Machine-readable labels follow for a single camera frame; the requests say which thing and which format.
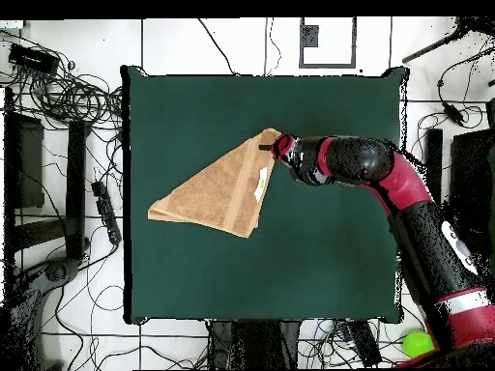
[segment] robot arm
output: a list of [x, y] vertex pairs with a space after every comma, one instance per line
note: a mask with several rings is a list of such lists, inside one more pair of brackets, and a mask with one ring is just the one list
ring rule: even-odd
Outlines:
[[298, 182], [362, 186], [382, 204], [407, 270], [408, 287], [441, 352], [493, 342], [495, 305], [471, 255], [422, 179], [394, 148], [364, 137], [281, 135], [271, 147]]

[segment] green table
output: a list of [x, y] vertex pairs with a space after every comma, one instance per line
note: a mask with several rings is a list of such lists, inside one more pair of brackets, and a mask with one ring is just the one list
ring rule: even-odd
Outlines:
[[147, 211], [264, 128], [398, 143], [406, 78], [403, 68], [376, 78], [145, 76], [123, 68], [131, 113], [130, 314], [398, 320], [396, 245], [384, 211], [365, 189], [298, 185], [276, 164], [259, 227], [247, 240], [148, 220]]

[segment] brown towel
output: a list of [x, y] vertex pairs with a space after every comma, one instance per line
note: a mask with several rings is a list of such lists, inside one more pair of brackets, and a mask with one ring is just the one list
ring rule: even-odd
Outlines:
[[148, 210], [148, 218], [192, 222], [248, 238], [258, 225], [261, 203], [274, 167], [270, 152], [280, 135], [268, 128], [176, 187]]

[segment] green ball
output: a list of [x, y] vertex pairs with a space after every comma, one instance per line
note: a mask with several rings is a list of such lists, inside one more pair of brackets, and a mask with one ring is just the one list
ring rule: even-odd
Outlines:
[[402, 342], [402, 349], [404, 353], [410, 358], [416, 358], [424, 355], [425, 353], [435, 350], [435, 345], [431, 336], [422, 330], [413, 330], [407, 334], [406, 338]]

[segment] white stripe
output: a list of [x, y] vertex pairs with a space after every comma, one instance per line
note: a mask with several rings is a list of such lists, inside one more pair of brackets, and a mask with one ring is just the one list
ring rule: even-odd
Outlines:
[[445, 305], [449, 314], [452, 315], [490, 304], [491, 302], [486, 295], [486, 291], [479, 290], [477, 292], [466, 293], [452, 299], [441, 301], [440, 303], [437, 303], [436, 306]]

